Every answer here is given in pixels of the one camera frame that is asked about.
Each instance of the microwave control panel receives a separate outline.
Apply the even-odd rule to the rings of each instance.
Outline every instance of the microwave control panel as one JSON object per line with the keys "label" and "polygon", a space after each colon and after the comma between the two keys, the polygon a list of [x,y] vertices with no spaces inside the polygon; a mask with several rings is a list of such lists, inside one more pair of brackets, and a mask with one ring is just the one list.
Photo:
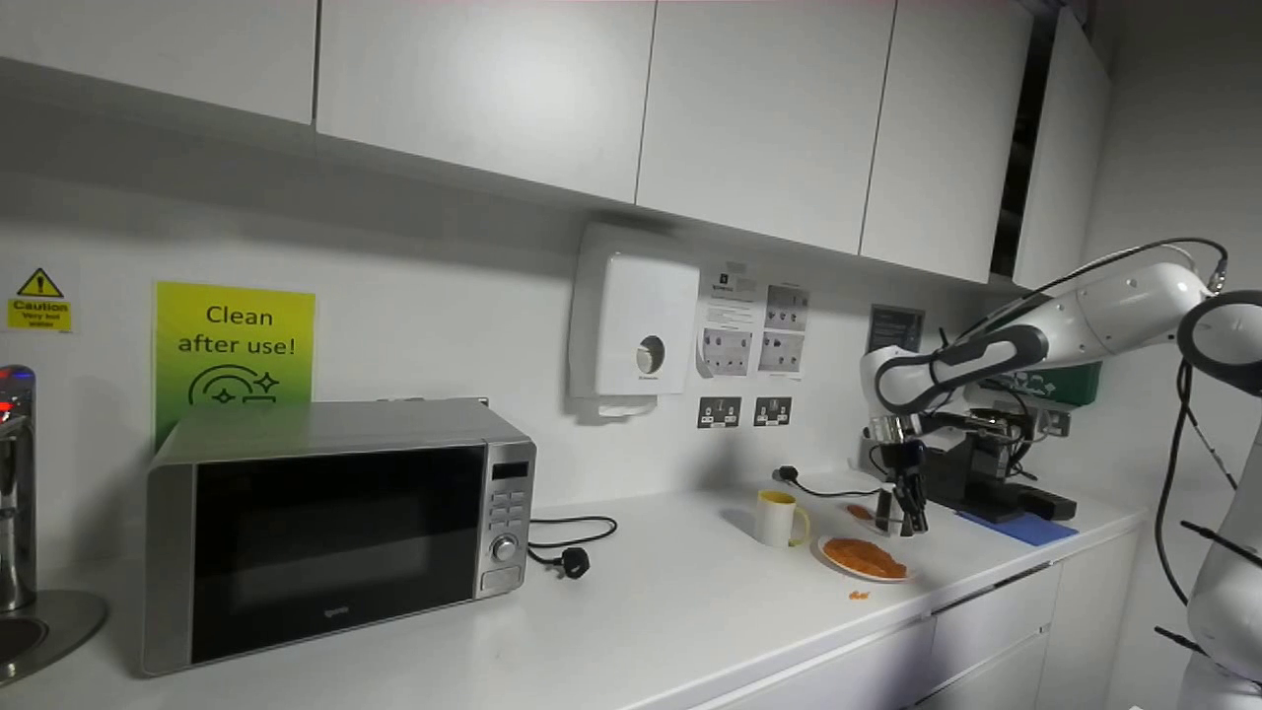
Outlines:
{"label": "microwave control panel", "polygon": [[529,492],[532,459],[490,464],[478,594],[503,594],[523,581]]}

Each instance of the silver microwave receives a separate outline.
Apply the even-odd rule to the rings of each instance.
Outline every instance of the silver microwave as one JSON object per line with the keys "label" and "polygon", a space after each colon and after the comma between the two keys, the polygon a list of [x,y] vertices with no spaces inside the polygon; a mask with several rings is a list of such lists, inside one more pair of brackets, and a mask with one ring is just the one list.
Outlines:
{"label": "silver microwave", "polygon": [[532,463],[481,404],[185,413],[148,464],[139,676],[521,588]]}

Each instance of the white countertop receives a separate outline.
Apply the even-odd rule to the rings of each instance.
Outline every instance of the white countertop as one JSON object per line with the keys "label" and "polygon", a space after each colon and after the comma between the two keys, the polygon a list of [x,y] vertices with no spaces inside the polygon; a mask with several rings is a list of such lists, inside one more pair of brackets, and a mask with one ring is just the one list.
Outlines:
{"label": "white countertop", "polygon": [[617,517],[617,537],[590,546],[583,581],[532,568],[523,588],[360,630],[322,637],[230,663],[135,677],[123,660],[139,639],[142,568],[103,576],[109,629],[72,660],[0,692],[3,710],[561,710],[688,706],[688,686],[737,681],[820,648],[899,629],[992,581],[1071,555],[1131,523],[1137,512],[1075,500],[1075,537],[1028,548],[929,504],[928,537],[880,537],[837,504],[817,509],[817,537],[884,541],[901,584],[865,584],[813,554],[762,548],[744,527],[751,492],[670,492],[575,512]]}

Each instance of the yellow sign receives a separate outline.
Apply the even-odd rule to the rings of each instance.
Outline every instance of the yellow sign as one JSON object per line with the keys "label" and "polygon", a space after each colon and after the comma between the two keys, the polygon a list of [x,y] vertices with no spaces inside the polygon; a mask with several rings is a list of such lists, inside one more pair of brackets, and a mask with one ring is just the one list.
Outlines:
{"label": "yellow sign", "polygon": [[9,329],[11,333],[61,333],[61,335],[76,329],[72,299],[42,270],[35,270],[9,299]]}
{"label": "yellow sign", "polygon": [[310,404],[315,297],[159,285],[159,437],[188,408]]}

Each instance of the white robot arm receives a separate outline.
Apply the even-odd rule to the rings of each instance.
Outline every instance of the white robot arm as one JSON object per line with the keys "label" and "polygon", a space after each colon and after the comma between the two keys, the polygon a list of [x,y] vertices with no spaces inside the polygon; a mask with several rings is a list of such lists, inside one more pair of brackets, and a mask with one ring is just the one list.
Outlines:
{"label": "white robot arm", "polygon": [[[1179,341],[1184,358],[1262,397],[1262,292],[1217,292],[1184,264],[1142,264],[1016,313],[955,347],[865,358],[868,433],[895,472],[901,533],[924,533],[920,417],[955,385],[1031,368],[1096,362]],[[1197,655],[1184,677],[1189,710],[1262,710],[1262,437],[1188,605]]]}

